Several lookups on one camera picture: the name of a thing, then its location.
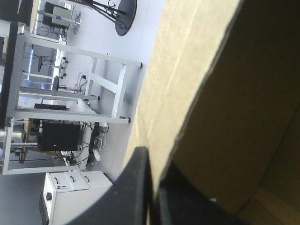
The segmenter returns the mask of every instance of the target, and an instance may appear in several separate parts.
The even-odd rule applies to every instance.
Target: white floor
[[[116,34],[114,24],[96,11],[85,7],[75,8],[82,13],[82,25],[77,35],[74,35],[72,30],[69,31],[68,45],[143,63],[142,68],[128,67],[126,73],[130,79],[125,93],[122,116],[131,119],[134,118],[164,2],[163,0],[139,0],[135,21],[128,34],[122,37]],[[73,87],[79,72],[88,74],[90,60],[88,57],[74,54],[67,54],[67,57],[69,60],[67,77],[62,84]],[[98,60],[97,75],[116,83],[119,71],[119,64]],[[114,95],[99,86],[93,87],[92,94],[100,95],[101,100],[91,101],[91,108],[98,113],[109,114]],[[109,124],[109,126],[107,151],[102,153],[101,161],[90,166],[89,169],[101,170],[114,180],[122,170],[131,124]]]

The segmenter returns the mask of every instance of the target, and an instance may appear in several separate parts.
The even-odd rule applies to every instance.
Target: metal rod
[[[101,4],[99,2],[96,2],[96,1],[92,1],[93,4],[95,5],[98,5],[98,6],[102,6],[103,8],[106,8],[106,9],[109,9],[109,10],[112,10],[114,12],[118,12],[118,13],[121,13],[121,14],[126,14],[124,11],[121,11],[121,10],[118,10],[118,9],[115,9],[113,7],[110,7],[110,6],[107,6],[107,5],[104,5],[104,4]]]
[[[97,12],[99,12],[102,16],[106,17],[107,19],[109,19],[109,20],[112,21],[113,23],[117,24],[120,28],[126,29],[126,26],[125,26],[125,24],[124,24],[123,22],[119,21],[118,19],[116,19],[116,18],[114,18],[114,17],[113,17],[113,18],[114,18],[115,20],[113,20],[112,18],[110,18],[110,16],[108,16],[108,15],[106,14],[105,11],[103,11],[103,10],[97,8],[97,7],[94,6],[94,5],[90,5],[90,6],[91,6],[94,10],[96,10]]]
[[[37,147],[38,143],[11,143],[11,147]]]

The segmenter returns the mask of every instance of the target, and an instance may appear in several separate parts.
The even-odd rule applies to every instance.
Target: electrical cord
[[[101,132],[94,141],[94,149],[99,152],[106,152],[106,133]]]

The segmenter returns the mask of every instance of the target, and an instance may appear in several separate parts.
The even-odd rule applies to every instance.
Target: cable
[[[106,152],[106,133],[101,132],[94,141],[94,149],[98,152]]]
[[[92,123],[90,123],[90,126],[85,122],[82,122],[82,123],[85,124],[86,126],[88,126],[89,128],[91,128],[92,132],[94,131],[94,129],[92,128]]]
[[[102,133],[107,133],[109,131],[109,125],[107,124],[107,130],[106,131],[102,131]]]

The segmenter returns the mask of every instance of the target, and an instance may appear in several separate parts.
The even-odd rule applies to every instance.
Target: drawer handle
[[[90,181],[89,178],[88,178],[87,176],[84,176],[84,177],[88,180],[88,182]]]
[[[72,176],[70,176],[70,178],[72,178],[73,182],[75,182],[74,178]]]

